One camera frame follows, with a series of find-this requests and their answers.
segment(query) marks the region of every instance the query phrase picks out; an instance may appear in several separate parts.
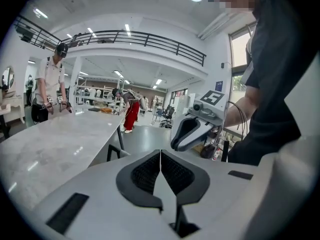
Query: ceiling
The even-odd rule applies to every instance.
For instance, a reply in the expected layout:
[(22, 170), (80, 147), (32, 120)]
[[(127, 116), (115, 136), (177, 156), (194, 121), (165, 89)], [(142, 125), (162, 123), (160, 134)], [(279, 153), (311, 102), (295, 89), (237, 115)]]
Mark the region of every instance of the ceiling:
[[(33, 13), (34, 8), (41, 10), (48, 18), (37, 18)], [(84, 33), (88, 27), (85, 22), (99, 21), (100, 18), (107, 19), (109, 25), (97, 26), (96, 30), (120, 29), (119, 26), (124, 26), (123, 18), (128, 17), (132, 18), (133, 26), (138, 26), (142, 17), (150, 17), (171, 24), (174, 22), (199, 33), (220, 13), (219, 3), (208, 0), (30, 0), (21, 12), (27, 19), (53, 34), (78, 25), (71, 35)]]
[[(72, 75), (75, 58), (63, 60), (65, 73)], [(81, 71), (90, 76), (115, 78), (113, 71), (119, 71), (126, 80), (145, 87), (153, 87), (158, 79), (161, 89), (169, 89), (185, 81), (198, 81), (199, 79), (189, 73), (176, 68), (160, 65), (154, 62), (116, 56), (85, 56), (83, 57)]]

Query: wall sign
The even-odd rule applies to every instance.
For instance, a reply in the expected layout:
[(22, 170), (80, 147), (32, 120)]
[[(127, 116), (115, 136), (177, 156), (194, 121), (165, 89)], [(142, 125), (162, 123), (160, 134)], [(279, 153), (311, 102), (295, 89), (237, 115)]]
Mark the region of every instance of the wall sign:
[(222, 85), (223, 85), (224, 81), (219, 81), (215, 83), (215, 90), (218, 92), (222, 92)]

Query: mirror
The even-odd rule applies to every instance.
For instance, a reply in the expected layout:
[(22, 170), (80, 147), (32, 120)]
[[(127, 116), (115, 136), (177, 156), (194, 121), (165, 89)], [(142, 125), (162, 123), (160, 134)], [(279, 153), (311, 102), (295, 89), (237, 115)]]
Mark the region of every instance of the mirror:
[(1, 80), (1, 86), (8, 86), (8, 89), (10, 89), (15, 80), (15, 72), (13, 67), (9, 66), (5, 69), (5, 71), (2, 74), (2, 80)]

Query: red dress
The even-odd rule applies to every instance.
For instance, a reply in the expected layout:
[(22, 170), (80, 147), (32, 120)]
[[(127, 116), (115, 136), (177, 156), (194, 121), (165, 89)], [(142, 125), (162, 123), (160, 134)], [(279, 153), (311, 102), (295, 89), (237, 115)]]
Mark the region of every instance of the red dress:
[(139, 108), (140, 108), (140, 104), (138, 101), (136, 101), (126, 111), (125, 121), (123, 126), (128, 131), (132, 130), (132, 127), (134, 126), (134, 123), (138, 116)]

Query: woman in red dress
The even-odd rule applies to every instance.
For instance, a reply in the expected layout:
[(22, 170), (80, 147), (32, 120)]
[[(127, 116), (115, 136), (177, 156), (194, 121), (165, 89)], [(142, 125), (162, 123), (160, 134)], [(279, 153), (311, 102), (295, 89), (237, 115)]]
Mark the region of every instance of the woman in red dress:
[(124, 122), (124, 133), (129, 134), (132, 132), (132, 128), (134, 126), (134, 122), (137, 119), (140, 104), (139, 101), (130, 93), (123, 93), (119, 91), (119, 89), (115, 88), (112, 90), (112, 96), (116, 96), (117, 98), (122, 97), (125, 108), (119, 111), (119, 115), (126, 111), (125, 114), (125, 122)]

